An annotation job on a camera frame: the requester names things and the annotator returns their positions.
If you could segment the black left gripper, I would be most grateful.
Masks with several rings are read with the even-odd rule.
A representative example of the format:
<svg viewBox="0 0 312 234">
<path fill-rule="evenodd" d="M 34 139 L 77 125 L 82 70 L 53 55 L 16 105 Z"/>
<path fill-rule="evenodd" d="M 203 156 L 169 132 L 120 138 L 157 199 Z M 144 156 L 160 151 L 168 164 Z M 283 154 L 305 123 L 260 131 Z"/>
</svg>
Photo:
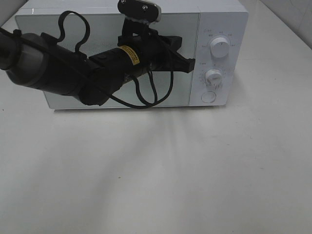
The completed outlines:
<svg viewBox="0 0 312 234">
<path fill-rule="evenodd" d="M 180 36 L 162 36 L 144 23 L 125 20 L 117 47 L 89 57 L 97 65 L 90 77 L 139 77 L 148 71 L 190 73 L 195 59 L 179 54 L 181 46 Z"/>
</svg>

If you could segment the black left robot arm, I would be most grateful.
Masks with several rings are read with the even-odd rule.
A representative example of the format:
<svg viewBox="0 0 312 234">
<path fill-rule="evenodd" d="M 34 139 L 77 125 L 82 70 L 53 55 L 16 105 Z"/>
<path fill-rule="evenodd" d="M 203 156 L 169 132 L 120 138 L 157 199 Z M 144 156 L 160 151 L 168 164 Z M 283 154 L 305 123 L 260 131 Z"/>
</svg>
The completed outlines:
<svg viewBox="0 0 312 234">
<path fill-rule="evenodd" d="M 89 106 L 116 100 L 115 92 L 132 81 L 140 100 L 140 105 L 132 108 L 153 107 L 164 98 L 154 94 L 153 101 L 147 101 L 141 94 L 139 77 L 148 75 L 154 87 L 154 72 L 189 73 L 194 70 L 195 59 L 178 52 L 182 45 L 180 36 L 161 36 L 148 26 L 128 20 L 124 27 L 131 32 L 118 37 L 116 48 L 90 57 L 80 50 L 89 32 L 70 51 L 60 46 L 64 29 L 58 38 L 46 33 L 24 34 L 18 29 L 13 32 L 1 29 L 0 68 L 16 85 L 74 97 Z"/>
</svg>

